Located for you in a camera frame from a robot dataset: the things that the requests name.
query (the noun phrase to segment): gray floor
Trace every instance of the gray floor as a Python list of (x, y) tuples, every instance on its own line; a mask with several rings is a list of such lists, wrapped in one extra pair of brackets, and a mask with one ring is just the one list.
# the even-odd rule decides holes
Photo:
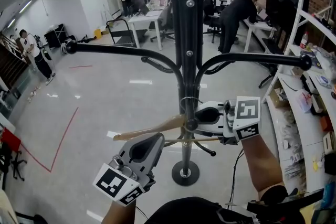
[[(238, 32), (239, 45), (232, 51), (243, 52), (247, 29)], [(148, 32), (155, 36), (155, 31)], [(110, 44), (105, 35), (96, 43)], [(204, 61), (215, 56), (219, 37), (211, 44), (211, 36), (204, 37)], [(174, 42), (162, 41), (162, 54), (174, 60)], [(146, 49), (158, 51), (157, 43), (149, 40)], [(252, 41), (250, 52), (259, 52)], [(75, 66), (92, 66), (70, 68)], [(56, 64), (53, 82), (41, 89), (24, 108), (16, 127), (22, 143), (34, 157), (50, 169), (67, 125), (78, 108), (66, 132), (51, 173), (42, 168), (27, 152), (23, 158), (25, 181), (13, 180), (8, 174), (6, 192), (18, 212), (43, 215), (49, 223), (98, 223), (87, 210), (104, 216), (111, 201), (97, 191), (92, 182), (103, 163), (109, 163), (124, 142), (114, 142), (108, 131), (125, 132), (163, 122), (178, 114), (177, 87), (173, 74), (164, 74), (141, 62), (140, 57), (77, 53), (66, 55)], [(237, 95), (262, 97), (267, 89), (258, 89), (268, 71), (255, 63), (235, 63), (221, 72), (204, 76), (200, 99), (225, 101)], [(131, 84), (130, 80), (151, 80), (152, 84)], [(262, 105), (262, 136), (277, 155), (274, 131), (266, 105)], [(167, 137), (177, 137), (167, 132)], [(192, 160), (201, 175), (196, 184), (181, 187), (171, 177), (173, 165), (181, 160), (181, 146), (165, 148), (158, 166), (153, 170), (156, 184), (140, 197), (138, 206), (152, 215), (161, 205), (172, 199), (200, 196), (214, 202), (228, 202), (234, 161), (241, 149), (208, 142), (217, 152), (215, 157), (193, 149)], [(245, 158), (241, 158), (236, 173), (234, 202), (245, 204), (257, 195), (249, 178)], [(136, 223), (144, 223), (136, 213)]]

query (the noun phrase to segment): white shelving unit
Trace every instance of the white shelving unit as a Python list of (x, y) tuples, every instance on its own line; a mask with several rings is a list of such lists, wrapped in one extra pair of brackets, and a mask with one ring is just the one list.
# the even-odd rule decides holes
[[(303, 25), (306, 22), (312, 23), (317, 27), (321, 32), (325, 34), (335, 45), (336, 45), (336, 36), (326, 27), (324, 27), (317, 19), (302, 10), (303, 0), (299, 0), (297, 14), (295, 17), (295, 22), (293, 25), (293, 30), (290, 35), (288, 46), (285, 51), (285, 55), (294, 54), (300, 56), (301, 48), (299, 46), (293, 45), (294, 39), (298, 30), (298, 27)], [(301, 17), (304, 17), (306, 20), (300, 22)], [(322, 97), (322, 100), (327, 108), (329, 117), (331, 119), (334, 130), (336, 130), (336, 100), (331, 97), (331, 89), (327, 89), (321, 86), (317, 80), (316, 76), (321, 75), (320, 72), (316, 72), (316, 69), (311, 69), (308, 71), (310, 77), (312, 78), (315, 86), (317, 87), (319, 94)], [(289, 68), (284, 66), (279, 66), (276, 75), (274, 76), (271, 85), (269, 86), (262, 102), (267, 102), (269, 110), (271, 113), (275, 134), (277, 138), (278, 151), (280, 156), (280, 165), (282, 170), (288, 167), (291, 164), (290, 155), (291, 152), (284, 150), (282, 146), (282, 137), (280, 133), (279, 120), (282, 116), (283, 109), (275, 108), (269, 94), (273, 90), (277, 81), (280, 81), (282, 88), (284, 89), (286, 96), (288, 98), (291, 110), (294, 114), (296, 124), (298, 126), (302, 151), (304, 155), (304, 164), (306, 167), (306, 178), (307, 178), (307, 191), (314, 191), (317, 189), (324, 188), (328, 180), (331, 178), (330, 175), (324, 172), (324, 167), (315, 171), (313, 169), (313, 162), (320, 161), (322, 154), (324, 153), (323, 149), (323, 136), (326, 134), (320, 125), (320, 118), (314, 116), (311, 112), (304, 113), (299, 106), (296, 100), (296, 91), (302, 89), (302, 82), (299, 78), (294, 77), (290, 74)], [(290, 180), (285, 180), (285, 185), (287, 189), (291, 191), (298, 186), (299, 179), (292, 178)]]

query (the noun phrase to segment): ceiling light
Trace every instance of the ceiling light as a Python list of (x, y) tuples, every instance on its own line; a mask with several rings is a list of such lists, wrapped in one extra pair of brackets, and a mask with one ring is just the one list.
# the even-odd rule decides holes
[(26, 7), (28, 7), (28, 6), (29, 6), (29, 4), (30, 4), (31, 2), (32, 2), (32, 0), (31, 0), (31, 1), (29, 1), (29, 2), (26, 4), (26, 6), (24, 6), (24, 7), (23, 7), (23, 9), (21, 9), (21, 11), (20, 11), (19, 13), (23, 12), (23, 11), (25, 10), (25, 8), (26, 8)]
[(11, 23), (9, 24), (9, 26), (8, 26), (7, 28), (10, 28), (14, 21), (15, 21), (15, 19), (13, 19), (13, 20), (11, 21)]

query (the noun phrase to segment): red tape line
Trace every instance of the red tape line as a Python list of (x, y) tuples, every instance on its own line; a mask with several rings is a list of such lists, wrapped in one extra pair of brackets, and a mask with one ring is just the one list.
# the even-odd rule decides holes
[(77, 67), (69, 67), (69, 68), (80, 68), (80, 67), (92, 67), (92, 66), (77, 66)]
[(33, 156), (33, 154), (32, 153), (30, 153), (29, 152), (29, 150), (21, 143), (21, 146), (26, 150), (26, 152), (42, 167), (42, 168), (44, 168), (45, 170), (47, 170), (49, 173), (51, 173), (51, 171), (53, 170), (53, 167), (54, 167), (54, 164), (55, 164), (55, 161), (56, 161), (56, 158), (57, 158), (57, 154), (58, 154), (58, 151), (59, 151), (59, 149), (61, 148), (61, 144), (62, 144), (62, 142), (63, 142), (63, 140), (64, 140), (64, 137), (65, 137), (65, 135), (66, 135), (66, 133), (68, 132), (68, 129), (69, 129), (69, 127), (70, 127), (70, 124), (72, 123), (72, 120), (74, 119), (74, 117), (75, 117), (75, 115), (76, 115), (76, 113), (77, 113), (77, 110), (78, 110), (78, 108), (76, 108), (76, 110), (75, 110), (75, 112), (73, 113), (73, 115), (72, 115), (72, 117), (71, 117), (71, 119), (70, 119), (70, 121), (69, 121), (69, 124), (68, 124), (68, 126), (67, 126), (67, 128), (65, 129), (65, 131), (64, 131), (64, 134), (63, 134), (63, 136), (62, 136), (62, 139), (61, 139), (61, 142), (59, 143), (59, 145), (58, 145), (58, 148), (57, 148), (57, 151), (56, 151), (56, 155), (55, 155), (55, 157), (54, 157), (54, 160), (53, 160), (53, 162), (52, 162), (52, 165), (51, 165), (51, 168), (50, 169), (48, 169), (46, 166), (44, 166), (42, 163), (40, 163), (39, 161), (38, 161), (38, 159), (37, 158), (35, 158), (34, 156)]

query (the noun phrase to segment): white desk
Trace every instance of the white desk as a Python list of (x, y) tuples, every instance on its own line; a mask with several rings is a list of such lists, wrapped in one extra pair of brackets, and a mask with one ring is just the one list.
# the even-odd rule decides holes
[(159, 24), (158, 24), (158, 21), (157, 21), (159, 19), (160, 15), (161, 15), (161, 13), (162, 13), (162, 10), (160, 11), (160, 13), (158, 13), (155, 16), (139, 15), (139, 16), (133, 16), (131, 19), (129, 19), (128, 23), (131, 24), (131, 28), (132, 28), (132, 31), (133, 31), (133, 36), (134, 36), (135, 44), (137, 45), (137, 48), (140, 48), (140, 44), (139, 44), (137, 31), (135, 30), (134, 23), (154, 21), (158, 47), (159, 47), (159, 50), (162, 50)]
[(247, 33), (246, 44), (245, 44), (245, 49), (244, 49), (244, 52), (247, 52), (248, 51), (248, 47), (250, 46), (252, 32), (255, 29), (271, 31), (272, 27), (268, 26), (265, 22), (256, 22), (255, 24), (251, 24), (250, 21), (249, 21), (249, 19), (244, 20), (244, 23), (248, 27), (248, 33)]

